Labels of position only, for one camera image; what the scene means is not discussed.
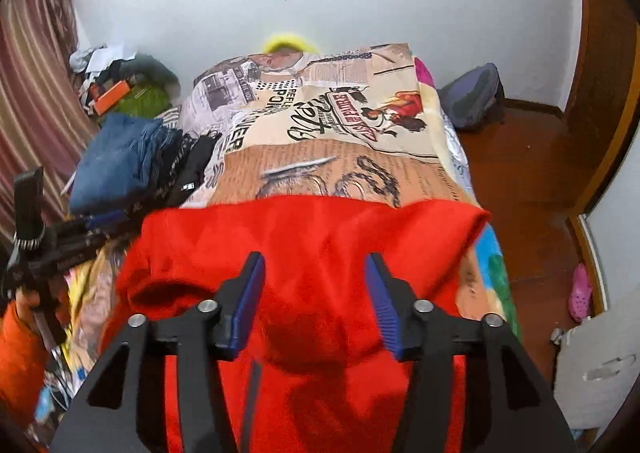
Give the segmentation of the orange left sleeve forearm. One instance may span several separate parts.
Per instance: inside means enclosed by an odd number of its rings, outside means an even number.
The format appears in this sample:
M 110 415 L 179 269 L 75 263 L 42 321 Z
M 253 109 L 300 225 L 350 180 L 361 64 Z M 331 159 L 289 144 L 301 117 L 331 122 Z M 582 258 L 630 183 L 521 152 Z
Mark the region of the orange left sleeve forearm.
M 18 316 L 14 301 L 1 320 L 1 406 L 21 430 L 34 419 L 48 351 Z

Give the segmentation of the left hand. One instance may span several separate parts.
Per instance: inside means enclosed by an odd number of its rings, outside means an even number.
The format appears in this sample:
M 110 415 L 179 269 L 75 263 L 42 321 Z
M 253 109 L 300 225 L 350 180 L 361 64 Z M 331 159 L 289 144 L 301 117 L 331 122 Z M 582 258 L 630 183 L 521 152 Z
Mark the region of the left hand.
M 51 296 L 58 300 L 56 318 L 63 327 L 70 324 L 70 298 L 68 298 L 68 286 L 64 277 L 55 277 L 49 282 Z M 38 291 L 32 291 L 21 287 L 16 294 L 15 309 L 18 318 L 34 333 L 38 333 L 35 319 L 35 309 L 40 306 Z

